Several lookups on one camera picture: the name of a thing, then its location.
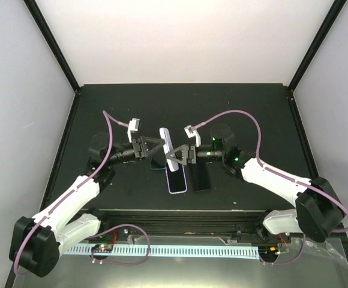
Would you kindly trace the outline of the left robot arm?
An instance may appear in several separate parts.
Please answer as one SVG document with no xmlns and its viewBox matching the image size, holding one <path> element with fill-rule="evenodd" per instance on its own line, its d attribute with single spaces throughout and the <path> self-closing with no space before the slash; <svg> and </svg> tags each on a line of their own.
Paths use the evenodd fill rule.
<svg viewBox="0 0 348 288">
<path fill-rule="evenodd" d="M 44 277 L 59 258 L 80 241 L 95 236 L 105 239 L 111 225 L 94 213 L 72 218 L 111 183 L 114 166 L 154 155 L 164 140 L 139 136 L 126 144 L 113 144 L 110 133 L 98 133 L 89 147 L 89 158 L 83 172 L 53 203 L 32 217 L 21 217 L 14 225 L 9 258 L 15 274 L 23 267 Z"/>
</svg>

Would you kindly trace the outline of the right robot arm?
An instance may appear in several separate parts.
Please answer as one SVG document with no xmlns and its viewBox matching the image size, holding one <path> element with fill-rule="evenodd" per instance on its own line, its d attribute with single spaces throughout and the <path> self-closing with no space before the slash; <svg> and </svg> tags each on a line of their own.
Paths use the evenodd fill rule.
<svg viewBox="0 0 348 288">
<path fill-rule="evenodd" d="M 179 166 L 198 167 L 218 161 L 230 176 L 260 186 L 292 205 L 290 209 L 265 214 L 254 228 L 258 240 L 268 242 L 277 234 L 304 233 L 316 242 L 324 242 L 344 220 L 345 210 L 326 179 L 303 178 L 263 162 L 256 154 L 239 149 L 234 133 L 226 125 L 211 128 L 210 145 L 201 143 L 192 126 L 187 126 L 185 132 L 189 138 L 195 138 L 195 144 L 174 148 L 169 130 L 159 129 L 170 171 L 178 170 Z"/>
</svg>

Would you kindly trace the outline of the teal edged phone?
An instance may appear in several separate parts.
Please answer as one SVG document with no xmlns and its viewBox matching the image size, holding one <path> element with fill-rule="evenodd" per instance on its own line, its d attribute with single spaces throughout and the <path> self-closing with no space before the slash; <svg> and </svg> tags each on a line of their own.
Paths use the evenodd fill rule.
<svg viewBox="0 0 348 288">
<path fill-rule="evenodd" d="M 166 158 L 163 150 L 159 150 L 151 156 L 150 169 L 164 170 L 166 168 Z"/>
</svg>

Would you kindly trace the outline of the lilac magsafe cased phone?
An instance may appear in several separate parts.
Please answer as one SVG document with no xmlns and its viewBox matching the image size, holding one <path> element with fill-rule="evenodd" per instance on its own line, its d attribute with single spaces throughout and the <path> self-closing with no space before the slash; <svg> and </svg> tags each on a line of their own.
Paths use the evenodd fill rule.
<svg viewBox="0 0 348 288">
<path fill-rule="evenodd" d="M 160 137 L 164 140 L 164 154 L 167 154 L 173 150 L 173 145 L 170 137 L 170 132 L 166 127 L 161 127 L 159 129 Z M 179 170 L 179 164 L 175 161 L 172 161 L 170 159 L 166 159 L 167 166 L 171 172 L 176 172 Z"/>
</svg>

